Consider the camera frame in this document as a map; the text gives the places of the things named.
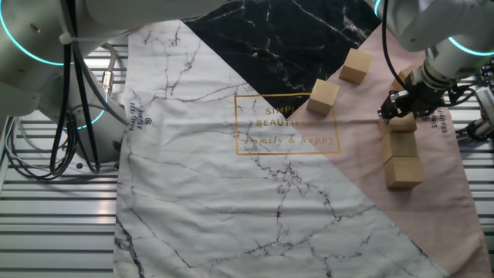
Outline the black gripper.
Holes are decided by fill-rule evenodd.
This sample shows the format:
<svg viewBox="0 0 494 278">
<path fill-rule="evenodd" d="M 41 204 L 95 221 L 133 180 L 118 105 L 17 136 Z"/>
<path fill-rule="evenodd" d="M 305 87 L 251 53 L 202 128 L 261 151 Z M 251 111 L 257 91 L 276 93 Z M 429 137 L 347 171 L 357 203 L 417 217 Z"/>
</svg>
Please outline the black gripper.
<svg viewBox="0 0 494 278">
<path fill-rule="evenodd" d="M 424 75 L 408 75 L 403 91 L 390 90 L 377 114 L 384 120 L 408 113 L 413 113 L 415 120 L 428 117 L 445 104 L 442 99 L 445 91 L 445 83 L 436 83 Z"/>
</svg>

